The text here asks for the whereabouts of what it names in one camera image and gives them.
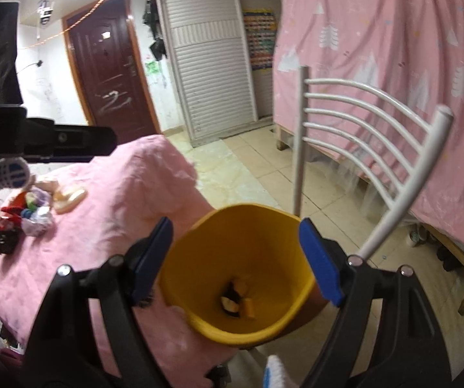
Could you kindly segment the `white knit gloved right hand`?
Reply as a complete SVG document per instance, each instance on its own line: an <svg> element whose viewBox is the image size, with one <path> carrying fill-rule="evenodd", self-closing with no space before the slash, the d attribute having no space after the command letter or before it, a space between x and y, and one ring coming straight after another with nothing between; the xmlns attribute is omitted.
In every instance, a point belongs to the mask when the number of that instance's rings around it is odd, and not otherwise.
<svg viewBox="0 0 464 388"><path fill-rule="evenodd" d="M287 373L283 362L276 355L268 356L264 368L263 377L264 388L298 388Z"/></svg>

